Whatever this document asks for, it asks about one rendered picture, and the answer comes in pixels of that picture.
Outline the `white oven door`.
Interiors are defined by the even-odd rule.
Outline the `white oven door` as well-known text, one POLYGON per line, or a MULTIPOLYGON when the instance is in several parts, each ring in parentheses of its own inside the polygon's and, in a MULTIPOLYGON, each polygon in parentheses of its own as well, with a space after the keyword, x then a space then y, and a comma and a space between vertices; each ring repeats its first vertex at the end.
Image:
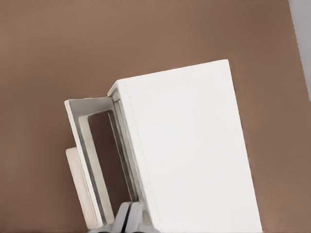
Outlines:
POLYGON ((114 214, 94 145, 88 118, 113 109, 109 97, 71 99, 65 101, 72 133, 91 194, 98 227, 114 222, 114 214))

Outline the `white oven body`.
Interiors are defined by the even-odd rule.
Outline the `white oven body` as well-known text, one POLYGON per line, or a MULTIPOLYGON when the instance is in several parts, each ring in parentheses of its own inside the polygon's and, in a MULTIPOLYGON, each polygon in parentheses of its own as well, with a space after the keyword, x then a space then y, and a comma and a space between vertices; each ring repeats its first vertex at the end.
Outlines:
POLYGON ((162 233, 262 233, 227 59, 117 80, 129 161, 162 233))

